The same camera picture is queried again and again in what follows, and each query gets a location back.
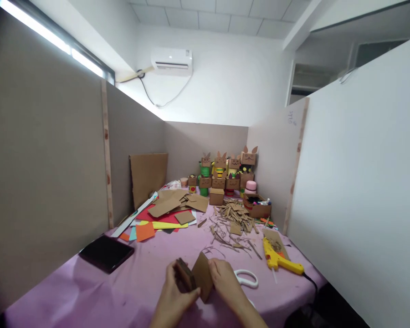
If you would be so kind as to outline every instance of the air conditioner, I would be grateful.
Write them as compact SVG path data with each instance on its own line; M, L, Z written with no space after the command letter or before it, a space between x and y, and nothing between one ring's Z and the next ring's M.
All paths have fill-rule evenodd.
M150 60L155 73L174 76L193 74L193 53L186 49L154 48Z

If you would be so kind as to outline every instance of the scissors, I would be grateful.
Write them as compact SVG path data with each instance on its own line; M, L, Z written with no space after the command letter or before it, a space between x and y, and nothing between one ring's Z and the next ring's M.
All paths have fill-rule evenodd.
M236 275L236 277L237 277L237 280L238 280L238 282L240 283L240 285L245 285L245 286L248 286L248 287L250 287L250 288L257 288L257 287L258 287L258 278L257 278L256 275L254 275L252 272L247 271L247 270L240 269L240 270L235 270L234 273L235 273L235 275ZM245 278L239 277L238 275L239 275L239 274L242 274L242 273L251 276L252 278L255 279L255 281L252 282L252 281L247 280L247 279L245 279ZM248 300L249 300L249 302L251 302L252 306L253 306L254 308L256 308L255 305L254 305L254 303L252 303L252 301L251 301L250 299L248 299Z

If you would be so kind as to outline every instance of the blue paper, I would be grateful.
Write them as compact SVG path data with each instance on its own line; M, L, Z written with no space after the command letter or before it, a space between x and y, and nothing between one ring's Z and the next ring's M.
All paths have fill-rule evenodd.
M129 241L134 241L136 239L137 239L137 228L133 226L131 230L131 235L129 236Z

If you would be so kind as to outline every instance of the window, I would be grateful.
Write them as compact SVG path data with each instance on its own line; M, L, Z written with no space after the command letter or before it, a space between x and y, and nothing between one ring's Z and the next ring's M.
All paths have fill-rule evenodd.
M0 7L72 56L93 73L115 84L114 71L27 0L0 0Z

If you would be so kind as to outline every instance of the ceiling tile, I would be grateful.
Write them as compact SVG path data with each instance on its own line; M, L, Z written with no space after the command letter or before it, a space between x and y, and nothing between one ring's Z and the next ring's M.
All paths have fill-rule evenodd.
M253 0L216 0L216 13L248 16Z
M282 20L296 22L307 9L309 4L310 1L307 0L292 0L292 3L287 8Z
M155 5L160 7L180 8L180 0L147 0L148 5Z
M147 5L146 0L129 0L129 2L134 5Z
M260 18L231 16L231 21L229 23L229 32L256 36L262 21L263 20Z
M132 5L140 23L149 25L169 26L167 15L163 7L149 7L143 5Z
M215 12L215 0L181 0L183 9Z
M293 25L293 23L283 21L264 20L257 35L273 39L285 39Z
M199 20L197 11L166 8L167 17L171 27L197 30L199 28Z
M230 18L230 15L199 11L199 28L213 32L227 32Z
M249 17L280 20L292 0L254 0Z

